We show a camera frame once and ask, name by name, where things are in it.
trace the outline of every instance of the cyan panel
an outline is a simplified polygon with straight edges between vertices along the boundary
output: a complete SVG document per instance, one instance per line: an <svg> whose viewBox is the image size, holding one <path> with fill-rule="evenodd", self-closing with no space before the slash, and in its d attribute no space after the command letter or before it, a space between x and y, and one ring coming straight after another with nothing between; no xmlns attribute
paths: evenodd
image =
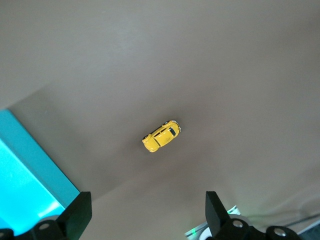
<svg viewBox="0 0 320 240"><path fill-rule="evenodd" d="M0 228L14 235L59 215L79 194L9 110L0 111Z"/></svg>

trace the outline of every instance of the toy beetle car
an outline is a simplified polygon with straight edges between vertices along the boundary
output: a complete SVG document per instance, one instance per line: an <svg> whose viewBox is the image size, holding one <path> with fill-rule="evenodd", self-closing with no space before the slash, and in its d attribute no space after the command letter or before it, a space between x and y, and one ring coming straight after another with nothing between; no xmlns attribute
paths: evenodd
<svg viewBox="0 0 320 240"><path fill-rule="evenodd" d="M170 143L180 132L181 127L176 121L166 121L161 127L145 136L142 142L149 152L154 153L159 148Z"/></svg>

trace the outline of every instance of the gray surface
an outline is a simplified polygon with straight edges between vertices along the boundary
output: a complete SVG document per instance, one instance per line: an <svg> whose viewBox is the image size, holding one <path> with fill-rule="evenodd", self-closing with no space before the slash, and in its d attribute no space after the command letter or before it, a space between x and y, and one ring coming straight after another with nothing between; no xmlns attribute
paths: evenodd
<svg viewBox="0 0 320 240"><path fill-rule="evenodd" d="M300 234L302 240L320 240L320 225L317 224L311 229Z"/></svg>
<svg viewBox="0 0 320 240"><path fill-rule="evenodd" d="M81 239L182 240L207 190L261 229L320 209L318 0L2 1L0 18L1 106L92 192ZM181 135L149 153L169 119Z"/></svg>

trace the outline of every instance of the yellow toy car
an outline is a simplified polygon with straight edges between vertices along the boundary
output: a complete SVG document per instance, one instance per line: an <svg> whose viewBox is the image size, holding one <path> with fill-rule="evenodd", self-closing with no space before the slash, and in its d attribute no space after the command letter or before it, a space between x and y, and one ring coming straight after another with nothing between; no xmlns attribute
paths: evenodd
<svg viewBox="0 0 320 240"><path fill-rule="evenodd" d="M181 127L176 121L166 121L161 127L145 136L142 142L149 152L154 153L176 138L180 132Z"/></svg>

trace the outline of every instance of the screw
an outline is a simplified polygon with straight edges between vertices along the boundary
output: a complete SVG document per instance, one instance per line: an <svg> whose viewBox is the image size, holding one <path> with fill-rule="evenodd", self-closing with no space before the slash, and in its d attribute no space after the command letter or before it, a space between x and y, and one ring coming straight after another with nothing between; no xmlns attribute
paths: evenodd
<svg viewBox="0 0 320 240"><path fill-rule="evenodd" d="M234 220L232 224L237 228L242 228L244 226L244 224L239 220Z"/></svg>
<svg viewBox="0 0 320 240"><path fill-rule="evenodd" d="M39 227L39 230L47 229L50 225L48 223L44 223Z"/></svg>
<svg viewBox="0 0 320 240"><path fill-rule="evenodd" d="M280 237L287 236L286 232L283 231L281 228L275 228L273 231L274 231L275 234L277 234Z"/></svg>

